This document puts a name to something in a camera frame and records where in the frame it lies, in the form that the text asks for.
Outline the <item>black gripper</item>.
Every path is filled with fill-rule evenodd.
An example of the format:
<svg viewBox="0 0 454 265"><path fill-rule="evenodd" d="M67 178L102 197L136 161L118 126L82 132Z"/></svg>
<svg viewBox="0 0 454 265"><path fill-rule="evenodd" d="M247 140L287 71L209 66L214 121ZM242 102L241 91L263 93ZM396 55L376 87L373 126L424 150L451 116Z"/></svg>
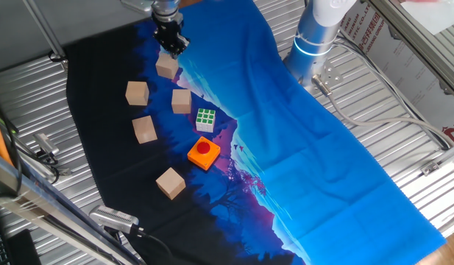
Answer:
<svg viewBox="0 0 454 265"><path fill-rule="evenodd" d="M183 16L176 15L170 18L158 18L155 16L153 20L157 26L153 34L156 41L172 57L179 57L190 44L190 39L181 35L181 30L184 26ZM174 38L172 45L169 38Z"/></svg>

